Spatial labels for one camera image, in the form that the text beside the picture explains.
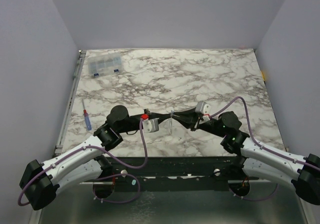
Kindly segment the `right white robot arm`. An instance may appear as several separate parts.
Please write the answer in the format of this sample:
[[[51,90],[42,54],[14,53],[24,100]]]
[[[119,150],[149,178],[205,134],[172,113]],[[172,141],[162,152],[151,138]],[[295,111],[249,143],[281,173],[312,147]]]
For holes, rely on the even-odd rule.
[[[222,138],[221,145],[241,162],[230,166],[230,175],[240,180],[244,176],[266,179],[292,188],[304,201],[320,204],[320,158],[285,152],[257,141],[252,134],[240,130],[242,125],[237,115],[223,112],[217,119],[208,113],[191,109],[172,114],[172,118],[185,128],[206,131]]]

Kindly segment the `clear plastic organizer box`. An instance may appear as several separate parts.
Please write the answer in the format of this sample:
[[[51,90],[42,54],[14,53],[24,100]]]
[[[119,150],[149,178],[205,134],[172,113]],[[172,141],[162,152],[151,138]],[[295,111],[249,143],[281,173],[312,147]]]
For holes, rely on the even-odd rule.
[[[122,73],[124,68],[119,53],[90,57],[88,62],[89,74],[96,78]]]

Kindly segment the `aluminium frame rail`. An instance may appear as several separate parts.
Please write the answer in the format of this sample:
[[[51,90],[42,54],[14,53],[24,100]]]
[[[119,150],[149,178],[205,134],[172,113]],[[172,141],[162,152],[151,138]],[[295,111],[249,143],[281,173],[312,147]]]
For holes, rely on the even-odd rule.
[[[70,95],[68,98],[68,102],[67,102],[67,107],[66,107],[66,111],[64,113],[63,116],[63,122],[62,122],[62,127],[60,129],[59,132],[59,136],[54,148],[54,153],[53,153],[53,157],[59,156],[62,151],[63,151],[63,145],[64,145],[64,141],[65,141],[65,137],[66,137],[66,133],[67,133],[67,129],[68,129],[68,124],[69,124],[69,120],[71,117],[71,112],[72,112],[72,107],[74,104],[74,99],[75,99],[75,95],[77,92],[77,88],[78,88],[78,84],[79,84],[79,80],[80,80],[80,76],[81,76],[81,72],[82,72],[82,68],[83,68],[83,63],[86,57],[86,50],[80,50],[79,51],[79,58],[77,60],[76,66],[75,66],[75,71],[74,74],[72,76],[72,87],[70,90]]]

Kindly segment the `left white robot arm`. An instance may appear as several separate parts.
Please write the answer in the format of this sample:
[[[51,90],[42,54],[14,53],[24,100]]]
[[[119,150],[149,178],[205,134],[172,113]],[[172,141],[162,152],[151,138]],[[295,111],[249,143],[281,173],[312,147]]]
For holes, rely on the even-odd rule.
[[[33,160],[27,164],[19,183],[18,205],[30,205],[38,211],[48,206],[59,193],[79,183],[90,180],[115,182],[117,177],[128,176],[127,173],[116,173],[107,157],[126,168],[143,168],[148,161],[147,155],[142,164],[133,166],[110,151],[123,141],[122,133],[139,131],[143,135],[156,132],[159,124],[169,117],[169,114],[150,113],[148,110],[131,116],[125,106],[115,106],[105,123],[76,147],[42,163]]]

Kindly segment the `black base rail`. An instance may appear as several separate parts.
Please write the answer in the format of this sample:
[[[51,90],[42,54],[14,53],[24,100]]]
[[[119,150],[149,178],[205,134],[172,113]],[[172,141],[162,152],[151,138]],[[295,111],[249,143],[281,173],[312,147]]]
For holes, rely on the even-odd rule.
[[[99,192],[174,192],[228,191],[229,184],[241,183],[247,175],[241,169],[239,157],[149,157],[141,169],[124,166],[142,164],[142,157],[121,157],[117,162],[97,157],[106,177],[93,187]]]

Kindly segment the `silver metal bottle opener keychain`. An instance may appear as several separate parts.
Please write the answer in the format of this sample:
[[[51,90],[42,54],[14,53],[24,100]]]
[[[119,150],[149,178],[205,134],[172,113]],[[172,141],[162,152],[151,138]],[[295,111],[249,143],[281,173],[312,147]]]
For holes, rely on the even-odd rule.
[[[173,118],[169,118],[169,133],[172,135],[173,134]]]

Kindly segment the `blue handled screwdriver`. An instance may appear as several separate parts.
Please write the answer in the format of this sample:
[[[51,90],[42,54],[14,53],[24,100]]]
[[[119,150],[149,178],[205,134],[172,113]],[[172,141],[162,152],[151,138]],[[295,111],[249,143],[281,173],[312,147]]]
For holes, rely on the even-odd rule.
[[[84,116],[84,121],[85,121],[85,125],[86,125],[86,129],[88,131],[90,131],[92,129],[91,123],[90,123],[90,119],[89,119],[89,115],[87,113],[86,107],[85,107],[85,102],[82,99],[82,107],[83,107],[83,116]]]

